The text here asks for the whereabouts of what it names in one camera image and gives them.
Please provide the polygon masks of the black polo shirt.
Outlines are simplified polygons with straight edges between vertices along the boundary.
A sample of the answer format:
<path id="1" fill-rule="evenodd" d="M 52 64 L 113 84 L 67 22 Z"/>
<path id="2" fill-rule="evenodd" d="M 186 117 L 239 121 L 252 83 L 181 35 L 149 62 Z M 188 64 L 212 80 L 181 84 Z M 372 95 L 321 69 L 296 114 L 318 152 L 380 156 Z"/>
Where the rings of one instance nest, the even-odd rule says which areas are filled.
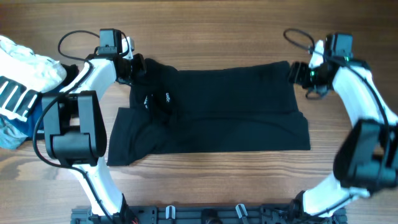
<path id="1" fill-rule="evenodd" d="M 150 154 L 310 149 L 288 62 L 177 70 L 148 58 L 146 65 L 129 106 L 118 110 L 109 166 L 128 166 Z"/>

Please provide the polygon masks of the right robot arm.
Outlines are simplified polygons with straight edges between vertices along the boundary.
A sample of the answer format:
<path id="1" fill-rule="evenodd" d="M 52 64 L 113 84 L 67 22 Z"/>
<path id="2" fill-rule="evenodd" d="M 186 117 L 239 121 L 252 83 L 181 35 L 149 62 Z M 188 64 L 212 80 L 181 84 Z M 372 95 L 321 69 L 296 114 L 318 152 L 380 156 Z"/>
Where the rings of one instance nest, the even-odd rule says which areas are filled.
<path id="1" fill-rule="evenodd" d="M 334 33 L 325 40 L 302 45 L 309 63 L 295 62 L 289 81 L 323 98 L 334 91 L 342 100 L 352 129 L 333 162 L 333 172 L 316 187 L 291 202 L 289 216 L 299 223 L 332 217 L 345 205 L 397 188 L 397 115 L 387 106 L 373 83 L 369 65 L 353 57 L 353 37 Z"/>

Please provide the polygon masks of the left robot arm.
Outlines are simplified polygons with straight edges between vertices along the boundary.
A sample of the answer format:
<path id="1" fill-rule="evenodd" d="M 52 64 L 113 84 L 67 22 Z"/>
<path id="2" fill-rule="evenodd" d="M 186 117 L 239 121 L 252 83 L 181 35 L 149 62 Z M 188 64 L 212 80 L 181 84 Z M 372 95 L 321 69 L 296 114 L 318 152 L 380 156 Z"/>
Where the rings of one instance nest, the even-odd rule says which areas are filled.
<path id="1" fill-rule="evenodd" d="M 99 46 L 84 58 L 84 69 L 56 95 L 42 98 L 37 121 L 44 127 L 46 164 L 68 169 L 79 181 L 91 203 L 72 210 L 71 223 L 138 223 L 124 194 L 114 183 L 104 155 L 107 135 L 99 100 L 114 82 L 132 85 L 134 75 L 144 73 L 142 55 L 133 55 L 134 44 L 117 29 L 101 29 Z"/>

